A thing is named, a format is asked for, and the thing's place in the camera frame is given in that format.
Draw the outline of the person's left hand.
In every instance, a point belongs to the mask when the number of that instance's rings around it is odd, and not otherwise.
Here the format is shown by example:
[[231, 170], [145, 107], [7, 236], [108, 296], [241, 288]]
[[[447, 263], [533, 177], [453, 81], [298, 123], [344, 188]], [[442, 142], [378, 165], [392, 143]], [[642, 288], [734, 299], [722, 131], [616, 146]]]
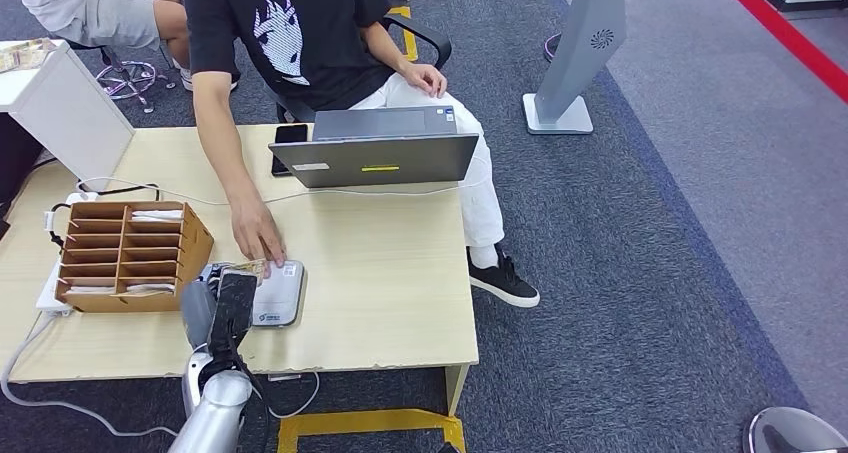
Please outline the person's left hand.
[[446, 77], [433, 65], [410, 63], [402, 65], [398, 73], [415, 88], [430, 97], [441, 98], [447, 89]]

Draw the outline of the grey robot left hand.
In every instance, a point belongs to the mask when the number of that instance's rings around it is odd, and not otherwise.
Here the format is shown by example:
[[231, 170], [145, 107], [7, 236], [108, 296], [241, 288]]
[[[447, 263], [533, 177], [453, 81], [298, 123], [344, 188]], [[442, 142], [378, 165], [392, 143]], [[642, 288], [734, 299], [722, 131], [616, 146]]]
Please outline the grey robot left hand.
[[200, 275], [184, 285], [180, 311], [186, 337], [194, 352], [208, 351], [208, 341], [218, 305], [222, 270], [229, 263], [206, 265]]

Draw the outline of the person's right hand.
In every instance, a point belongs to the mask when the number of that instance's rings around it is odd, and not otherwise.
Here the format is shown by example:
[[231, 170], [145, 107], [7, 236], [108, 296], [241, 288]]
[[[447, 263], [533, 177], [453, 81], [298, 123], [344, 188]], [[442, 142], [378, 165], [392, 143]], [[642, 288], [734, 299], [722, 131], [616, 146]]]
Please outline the person's right hand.
[[241, 253], [264, 262], [264, 277], [286, 260], [284, 242], [266, 203], [255, 195], [229, 199], [233, 236]]

